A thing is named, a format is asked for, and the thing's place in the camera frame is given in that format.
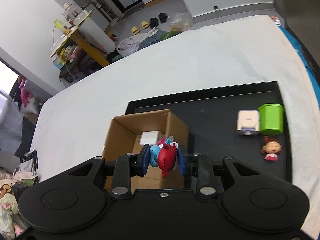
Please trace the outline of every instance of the floor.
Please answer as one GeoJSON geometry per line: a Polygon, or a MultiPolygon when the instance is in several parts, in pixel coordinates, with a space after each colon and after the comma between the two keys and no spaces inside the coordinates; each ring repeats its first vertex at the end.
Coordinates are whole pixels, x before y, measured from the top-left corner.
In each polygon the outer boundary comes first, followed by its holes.
{"type": "MultiPolygon", "coordinates": [[[[119,41],[122,41],[126,38],[129,38],[132,36],[131,34],[131,28],[136,26],[141,30],[141,33],[146,33],[150,31],[150,28],[147,28],[146,30],[143,30],[140,23],[142,21],[149,21],[153,17],[158,17],[159,13],[166,13],[167,15],[173,14],[173,13],[181,13],[181,12],[188,12],[187,7],[185,6],[183,0],[165,0],[158,4],[152,5],[150,7],[144,7],[140,11],[128,16],[127,18],[124,18],[117,22],[113,26],[113,32],[115,35],[119,37],[119,41]]],[[[247,16],[254,16],[259,14],[266,14],[270,16],[276,16],[280,18],[280,21],[282,25],[284,25],[284,19],[274,10],[259,10],[259,11],[252,11],[252,12],[245,12],[245,13],[238,13],[238,14],[232,14],[228,16],[223,16],[219,18],[215,18],[212,20],[207,20],[204,22],[200,22],[195,24],[191,29],[199,29],[204,26],[208,25],[215,25],[218,23],[223,23],[247,16]]],[[[167,26],[166,23],[161,24],[159,22],[159,29],[162,31],[170,31],[170,28],[167,26]]]]}

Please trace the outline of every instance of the pile of clothes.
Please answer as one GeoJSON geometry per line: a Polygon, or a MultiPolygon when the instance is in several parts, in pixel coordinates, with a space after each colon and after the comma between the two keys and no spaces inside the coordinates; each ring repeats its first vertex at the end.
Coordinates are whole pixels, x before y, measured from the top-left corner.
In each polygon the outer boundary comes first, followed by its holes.
{"type": "Polygon", "coordinates": [[[0,172],[0,239],[15,239],[26,229],[19,215],[17,200],[21,191],[17,188],[19,185],[25,190],[39,181],[37,152],[26,153],[20,162],[13,174],[0,172]]]}

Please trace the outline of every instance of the doll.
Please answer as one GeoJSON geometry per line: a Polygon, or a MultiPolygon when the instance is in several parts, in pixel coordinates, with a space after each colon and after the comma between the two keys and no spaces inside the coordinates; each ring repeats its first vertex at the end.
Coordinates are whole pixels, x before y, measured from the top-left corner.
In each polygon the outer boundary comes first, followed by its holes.
{"type": "Polygon", "coordinates": [[[264,146],[260,151],[261,154],[265,154],[264,157],[267,161],[277,161],[279,153],[282,152],[281,144],[276,138],[270,138],[269,136],[264,137],[264,146]]]}

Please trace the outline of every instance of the white bed sheet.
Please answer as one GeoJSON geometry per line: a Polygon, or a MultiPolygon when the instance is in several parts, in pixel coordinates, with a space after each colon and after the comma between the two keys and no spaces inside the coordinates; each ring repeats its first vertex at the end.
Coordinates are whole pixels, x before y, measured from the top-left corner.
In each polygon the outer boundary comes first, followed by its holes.
{"type": "Polygon", "coordinates": [[[184,32],[105,67],[48,100],[31,150],[41,181],[101,155],[110,120],[129,101],[278,81],[292,143],[293,183],[311,209],[303,230],[320,231],[320,114],[299,56],[268,16],[246,17],[184,32]]]}

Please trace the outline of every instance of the green plastic bin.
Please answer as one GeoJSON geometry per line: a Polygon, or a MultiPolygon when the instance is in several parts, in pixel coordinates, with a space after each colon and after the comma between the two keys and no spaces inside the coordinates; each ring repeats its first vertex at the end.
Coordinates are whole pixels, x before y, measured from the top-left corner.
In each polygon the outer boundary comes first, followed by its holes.
{"type": "Polygon", "coordinates": [[[264,104],[258,108],[260,113],[260,133],[278,135],[283,133],[283,107],[278,104],[264,104]]]}

